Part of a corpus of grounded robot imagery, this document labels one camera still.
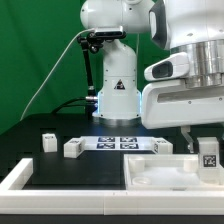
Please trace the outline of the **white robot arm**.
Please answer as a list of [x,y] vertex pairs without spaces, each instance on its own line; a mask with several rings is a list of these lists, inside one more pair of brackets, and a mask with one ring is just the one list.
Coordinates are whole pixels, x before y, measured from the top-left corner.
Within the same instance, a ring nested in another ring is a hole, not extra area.
[[85,0],[80,19],[103,52],[95,121],[224,123],[224,0]]

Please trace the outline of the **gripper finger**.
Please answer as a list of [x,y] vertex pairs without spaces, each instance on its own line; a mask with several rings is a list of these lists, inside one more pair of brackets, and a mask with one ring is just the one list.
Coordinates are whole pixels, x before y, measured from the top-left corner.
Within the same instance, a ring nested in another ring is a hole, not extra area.
[[181,133],[188,143],[188,150],[191,153],[193,153],[194,152],[194,146],[193,146],[194,140],[190,136],[190,131],[191,131],[191,128],[189,126],[182,126],[181,127]]

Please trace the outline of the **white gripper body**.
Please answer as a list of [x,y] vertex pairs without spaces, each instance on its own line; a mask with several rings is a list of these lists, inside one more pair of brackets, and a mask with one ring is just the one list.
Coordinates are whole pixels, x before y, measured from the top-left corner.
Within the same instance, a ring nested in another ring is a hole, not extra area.
[[142,93],[147,129],[224,122],[224,86],[187,89],[183,80],[148,84]]

